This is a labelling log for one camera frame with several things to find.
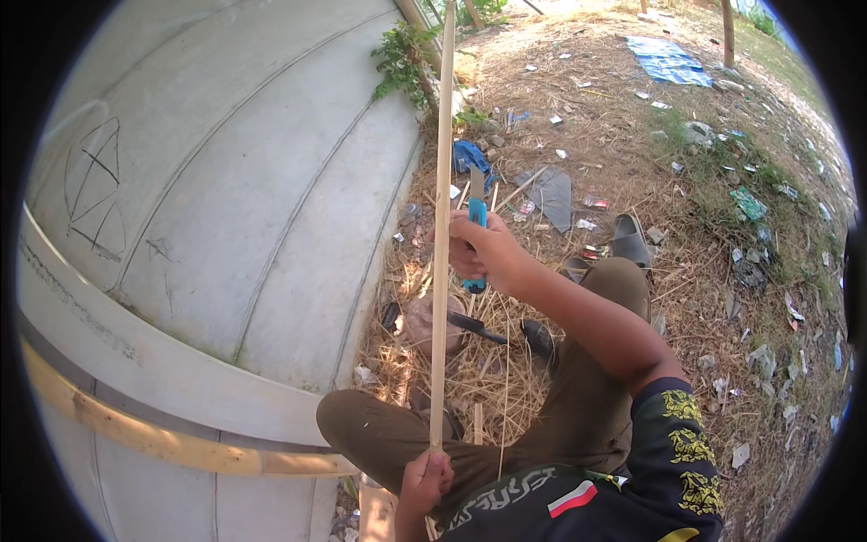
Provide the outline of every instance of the hand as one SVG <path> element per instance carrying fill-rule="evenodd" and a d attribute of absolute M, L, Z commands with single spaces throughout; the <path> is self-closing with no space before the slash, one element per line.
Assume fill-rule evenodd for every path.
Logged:
<path fill-rule="evenodd" d="M 521 248 L 498 214 L 487 214 L 487 228 L 468 217 L 469 211 L 452 211 L 448 263 L 461 278 L 485 277 L 496 291 L 521 299 L 531 269 L 540 263 Z"/>
<path fill-rule="evenodd" d="M 445 452 L 431 454 L 430 449 L 410 461 L 403 469 L 398 509 L 401 515 L 423 517 L 440 503 L 440 497 L 452 488 L 452 458 Z"/>

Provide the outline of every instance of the person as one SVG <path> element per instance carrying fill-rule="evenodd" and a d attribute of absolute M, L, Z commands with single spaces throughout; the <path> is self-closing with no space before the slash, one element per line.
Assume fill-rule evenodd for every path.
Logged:
<path fill-rule="evenodd" d="M 503 220 L 453 212 L 449 263 L 463 278 L 528 303 L 564 331 L 548 397 L 503 450 L 447 439 L 431 454 L 414 412 L 360 390 L 326 395 L 326 441 L 398 495 L 397 542 L 428 540 L 716 540 L 723 505 L 693 390 L 649 325 L 642 270 L 592 265 L 580 284 L 524 251 Z"/>

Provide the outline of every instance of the dirt ground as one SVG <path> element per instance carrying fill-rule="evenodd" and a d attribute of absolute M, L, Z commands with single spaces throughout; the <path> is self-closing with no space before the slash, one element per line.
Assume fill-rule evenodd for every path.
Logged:
<path fill-rule="evenodd" d="M 598 225 L 593 231 L 573 227 L 561 235 L 546 228 L 549 222 L 539 210 L 525 222 L 515 222 L 511 210 L 500 212 L 522 246 L 552 268 L 562 269 L 585 245 L 609 243 L 613 219 L 621 212 L 637 216 L 645 231 L 654 226 L 666 233 L 649 273 L 652 311 L 665 317 L 663 336 L 702 405 L 723 479 L 723 539 L 771 539 L 814 479 L 831 442 L 829 420 L 840 415 L 848 398 L 850 351 L 838 338 L 838 332 L 845 333 L 838 282 L 854 190 L 818 85 L 802 62 L 792 64 L 800 62 L 795 55 L 742 20 L 737 39 L 743 49 L 736 46 L 740 74 L 722 72 L 717 67 L 722 46 L 711 42 L 722 41 L 718 10 L 677 4 L 659 8 L 658 23 L 646 23 L 636 18 L 637 1 L 537 4 L 545 16 L 510 3 L 508 24 L 471 33 L 458 43 L 463 54 L 456 55 L 456 74 L 467 87 L 467 102 L 490 120 L 459 124 L 455 137 L 494 151 L 488 157 L 499 175 L 499 201 L 515 188 L 513 179 L 537 165 L 551 164 L 571 177 L 573 225 L 587 219 Z M 742 94 L 652 82 L 621 38 L 625 35 L 675 41 L 715 80 L 734 80 L 746 89 Z M 751 54 L 756 49 L 761 54 Z M 564 53 L 571 57 L 561 59 Z M 538 69 L 527 71 L 528 64 Z M 578 87 L 585 82 L 591 85 Z M 651 98 L 644 100 L 636 91 Z M 652 101 L 673 109 L 656 111 Z M 508 114 L 524 111 L 529 118 L 509 127 Z M 564 120 L 562 126 L 551 124 L 554 114 Z M 726 145 L 714 143 L 710 153 L 679 147 L 677 137 L 660 143 L 650 135 L 656 130 L 671 134 L 687 120 L 704 122 L 716 133 L 740 130 L 749 149 L 741 153 L 729 138 Z M 503 138 L 502 147 L 494 145 L 495 135 Z M 557 150 L 567 157 L 560 158 Z M 714 161 L 727 157 L 741 160 L 728 176 Z M 683 173 L 673 171 L 673 160 L 686 166 Z M 749 160 L 759 167 L 755 175 L 741 169 Z M 387 332 L 381 318 L 389 303 L 406 310 L 410 301 L 428 293 L 433 252 L 423 232 L 433 218 L 435 161 L 436 141 L 428 138 L 407 200 L 422 208 L 421 216 L 403 219 L 405 240 L 388 249 L 359 355 L 359 364 L 372 375 L 356 385 L 402 406 L 424 407 L 429 363 L 406 333 Z M 772 182 L 762 180 L 765 173 L 785 175 L 798 188 L 799 199 L 775 193 Z M 464 175 L 453 177 L 457 187 L 466 182 Z M 753 226 L 733 218 L 727 192 L 741 184 L 769 207 L 766 222 L 774 239 L 768 247 L 774 261 L 759 266 L 768 280 L 764 291 L 739 284 L 733 271 L 734 248 L 746 254 L 759 246 Z M 591 191 L 610 201 L 607 212 L 582 205 Z M 517 209 L 524 200 L 520 194 L 511 204 Z M 831 211 L 830 221 L 822 219 L 819 202 Z M 828 252 L 828 265 L 823 252 Z M 450 291 L 489 330 L 510 339 L 523 341 L 523 318 L 547 323 L 555 338 L 562 337 L 532 307 L 490 289 L 472 297 L 452 276 Z M 797 330 L 789 323 L 786 294 L 804 317 Z M 730 314 L 732 299 L 740 304 L 739 315 Z M 838 341 L 843 367 L 835 370 Z M 746 363 L 747 354 L 762 344 L 776 356 L 776 371 L 767 380 L 770 393 Z M 798 371 L 801 352 L 806 374 Z M 700 364 L 705 355 L 714 356 L 715 364 Z M 727 383 L 718 393 L 714 382 L 721 378 Z M 485 408 L 485 444 L 507 446 L 529 425 L 546 387 L 547 376 L 525 345 L 498 346 L 469 336 L 447 365 L 447 406 L 466 428 L 466 441 L 473 437 L 475 402 Z M 733 468 L 733 450 L 743 444 L 750 445 L 750 459 Z"/>

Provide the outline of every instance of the blue utility knife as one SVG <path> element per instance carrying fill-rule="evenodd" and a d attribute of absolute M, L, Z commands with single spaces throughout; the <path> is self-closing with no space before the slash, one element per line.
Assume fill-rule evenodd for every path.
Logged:
<path fill-rule="evenodd" d="M 487 228 L 487 204 L 485 203 L 485 176 L 480 169 L 470 165 L 470 220 Z M 464 288 L 471 294 L 480 294 L 485 291 L 487 282 L 484 278 L 464 280 Z"/>

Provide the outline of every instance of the dry grass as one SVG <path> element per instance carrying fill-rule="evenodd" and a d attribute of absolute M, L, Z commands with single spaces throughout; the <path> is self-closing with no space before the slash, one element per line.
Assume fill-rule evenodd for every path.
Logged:
<path fill-rule="evenodd" d="M 675 105 L 682 116 L 706 122 L 716 130 L 748 132 L 752 144 L 765 152 L 762 156 L 769 163 L 800 180 L 805 200 L 821 200 L 837 208 L 828 231 L 840 238 L 844 235 L 841 217 L 851 209 L 851 200 L 840 184 L 850 185 L 851 178 L 841 160 L 841 174 L 827 182 L 818 180 L 812 156 L 805 149 L 805 137 L 816 143 L 826 167 L 830 167 L 832 156 L 842 157 L 842 153 L 827 134 L 804 121 L 804 116 L 792 111 L 786 101 L 776 100 L 759 78 L 747 75 L 740 81 L 754 86 L 750 103 L 738 95 L 708 88 L 651 82 L 618 36 L 668 36 L 662 34 L 662 26 L 639 23 L 632 13 L 591 11 L 528 16 L 515 20 L 508 31 L 482 33 L 464 41 L 462 50 L 476 57 L 457 56 L 460 79 L 478 89 L 471 98 L 472 105 L 490 113 L 500 129 L 487 132 L 481 126 L 465 125 L 456 136 L 476 142 L 485 138 L 490 142 L 494 133 L 505 138 L 499 156 L 492 160 L 501 177 L 500 200 L 513 189 L 512 179 L 538 164 L 552 164 L 571 176 L 574 220 L 589 219 L 598 224 L 594 232 L 574 228 L 565 235 L 553 230 L 540 232 L 536 225 L 547 224 L 540 212 L 526 222 L 512 221 L 509 211 L 501 213 L 519 243 L 552 268 L 561 268 L 583 245 L 608 242 L 613 218 L 620 212 L 636 215 L 645 229 L 656 226 L 668 233 L 649 274 L 653 310 L 665 315 L 668 344 L 681 360 L 703 405 L 707 431 L 725 481 L 722 491 L 728 510 L 727 535 L 769 539 L 785 524 L 810 485 L 831 438 L 828 417 L 842 408 L 846 374 L 835 372 L 831 361 L 833 336 L 837 329 L 844 329 L 842 300 L 836 288 L 840 261 L 834 258 L 831 268 L 817 266 L 818 254 L 828 250 L 827 236 L 817 235 L 807 247 L 798 237 L 801 226 L 792 225 L 791 218 L 797 219 L 797 213 L 790 216 L 782 206 L 785 203 L 774 204 L 772 212 L 776 214 L 769 220 L 781 234 L 776 242 L 783 245 L 783 250 L 778 250 L 787 255 L 793 267 L 786 268 L 788 274 L 773 275 L 779 280 L 772 280 L 764 294 L 738 286 L 732 276 L 730 252 L 733 244 L 754 242 L 754 238 L 751 241 L 748 232 L 734 230 L 721 215 L 708 214 L 708 210 L 722 206 L 730 212 L 730 188 L 698 173 L 688 172 L 682 177 L 672 174 L 670 155 L 679 151 L 651 144 L 649 132 L 658 129 L 660 120 L 654 117 L 649 103 L 659 100 Z M 678 17 L 672 24 L 675 39 L 706 67 L 721 60 L 721 48 L 708 49 L 704 45 L 707 37 L 691 33 L 690 21 Z M 559 59 L 563 53 L 571 53 L 572 57 Z M 538 70 L 526 72 L 527 64 Z M 576 82 L 592 85 L 580 89 Z M 641 100 L 634 96 L 636 90 L 653 97 Z M 769 104 L 773 112 L 767 113 L 762 102 Z M 507 131 L 508 113 L 524 111 L 530 112 L 530 119 Z M 548 121 L 553 114 L 562 117 L 565 124 L 553 127 Z M 789 142 L 780 134 L 786 134 Z M 566 151 L 568 158 L 560 160 L 556 149 Z M 429 199 L 435 193 L 435 153 L 435 142 L 429 142 L 408 202 L 430 205 Z M 684 161 L 695 160 L 688 165 L 690 171 L 697 171 L 702 158 L 690 153 Z M 453 179 L 459 187 L 466 181 L 463 176 Z M 610 200 L 608 212 L 591 213 L 580 205 L 592 187 Z M 678 188 L 685 195 L 681 196 Z M 517 208 L 522 198 L 525 196 L 512 204 Z M 406 334 L 393 336 L 382 328 L 381 311 L 388 302 L 396 301 L 405 309 L 423 291 L 429 295 L 425 287 L 429 256 L 424 245 L 412 246 L 411 239 L 417 231 L 430 226 L 431 218 L 428 214 L 415 224 L 405 225 L 402 231 L 407 241 L 388 248 L 359 358 L 378 378 L 378 383 L 362 387 L 383 401 L 399 405 L 408 404 L 414 382 L 427 388 L 429 362 L 407 341 Z M 804 220 L 803 227 L 812 228 L 810 232 L 824 231 L 825 226 L 814 219 L 811 215 L 810 220 Z M 802 262 L 810 266 L 810 272 L 799 268 Z M 726 288 L 736 293 L 743 307 L 734 322 L 726 319 Z M 465 307 L 472 306 L 471 316 L 517 344 L 514 348 L 498 346 L 469 335 L 465 348 L 447 364 L 447 406 L 464 423 L 465 440 L 472 441 L 473 404 L 482 402 L 485 443 L 508 445 L 529 426 L 547 387 L 544 371 L 534 365 L 523 344 L 520 320 L 543 321 L 556 338 L 561 338 L 562 332 L 532 307 L 497 292 L 489 290 L 473 300 L 454 276 L 449 289 Z M 798 332 L 792 331 L 786 321 L 782 297 L 787 291 L 806 317 Z M 752 333 L 742 342 L 747 327 Z M 814 339 L 818 330 L 823 333 Z M 810 372 L 795 379 L 786 400 L 769 398 L 751 383 L 746 354 L 762 343 L 768 343 L 777 353 L 778 374 L 773 382 L 776 389 L 786 378 L 792 356 L 801 349 L 807 354 Z M 718 365 L 699 369 L 696 360 L 705 354 L 713 354 Z M 743 390 L 740 396 L 726 393 L 718 400 L 712 382 L 721 376 L 728 379 L 728 389 Z M 791 426 L 781 415 L 786 405 L 800 407 Z M 751 445 L 751 459 L 736 471 L 731 468 L 732 450 L 744 442 Z"/>

